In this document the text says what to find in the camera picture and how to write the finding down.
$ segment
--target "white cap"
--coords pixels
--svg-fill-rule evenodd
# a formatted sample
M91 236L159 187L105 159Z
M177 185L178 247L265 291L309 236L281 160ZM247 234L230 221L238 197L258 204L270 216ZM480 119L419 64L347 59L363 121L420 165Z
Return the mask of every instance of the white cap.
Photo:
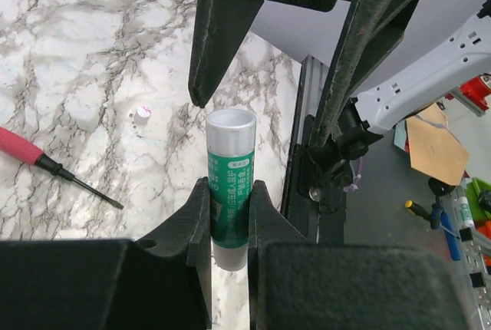
M137 112L135 113L134 121L135 124L139 125L145 125L148 123L148 120L150 119L150 115L152 114L152 111L146 106L140 106L137 108Z
M251 153L255 147L256 117L240 109L217 110L206 115L206 147L219 156Z
M216 244L213 239L213 257L216 265L226 271L239 271L247 263L247 247L245 244L239 248L223 248Z

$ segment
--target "screwdriver shaft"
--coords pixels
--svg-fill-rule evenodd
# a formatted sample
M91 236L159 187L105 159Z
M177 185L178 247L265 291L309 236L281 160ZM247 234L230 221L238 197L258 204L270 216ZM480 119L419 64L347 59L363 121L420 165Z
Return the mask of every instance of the screwdriver shaft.
M460 239L460 237L459 237L457 234L455 234L455 233L454 233L452 230L450 230L450 229L446 228L446 227L445 227L445 226L443 226L443 225L440 225L440 227L441 227L443 230L445 230L447 233L449 233L451 236L453 236L454 238Z
M85 188L86 190L90 190L93 194L99 196L101 199L103 199L104 201L107 201L109 202L111 205L113 205L114 207L116 207L117 209L119 210L122 210L123 209L123 205L121 205L119 202L109 198L108 196L106 196L105 194L102 194L101 192L99 192L98 190L92 188L91 186L89 186L88 184L82 182L81 180L79 180L77 177L74 177L73 181L78 184L79 186L82 186L83 188Z

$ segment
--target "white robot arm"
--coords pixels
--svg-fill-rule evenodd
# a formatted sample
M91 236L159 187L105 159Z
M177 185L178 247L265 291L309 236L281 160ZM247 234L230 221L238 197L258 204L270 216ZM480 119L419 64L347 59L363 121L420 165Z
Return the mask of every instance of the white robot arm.
M447 40L383 84L360 93L355 107L369 132L384 134L468 80L491 69L491 0Z

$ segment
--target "small bottle cap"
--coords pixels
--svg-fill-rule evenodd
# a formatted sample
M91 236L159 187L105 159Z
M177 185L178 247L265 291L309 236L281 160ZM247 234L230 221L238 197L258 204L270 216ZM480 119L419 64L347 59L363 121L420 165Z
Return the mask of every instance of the small bottle cap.
M148 123L148 120L150 119L150 115L152 114L152 111L146 106L140 106L137 108L137 112L135 113L134 121L135 124L138 125L145 125Z

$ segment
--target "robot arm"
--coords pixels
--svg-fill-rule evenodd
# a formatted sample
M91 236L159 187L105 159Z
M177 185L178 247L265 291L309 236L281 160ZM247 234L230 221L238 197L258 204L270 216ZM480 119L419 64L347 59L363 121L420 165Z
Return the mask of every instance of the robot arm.
M358 95L355 107L360 119L370 124L369 132L384 134L399 120L491 68L491 16L489 8L485 10L421 59Z
M313 163L335 170L368 151L398 121L491 68L491 0L447 40L409 67L345 105L338 134L309 149Z

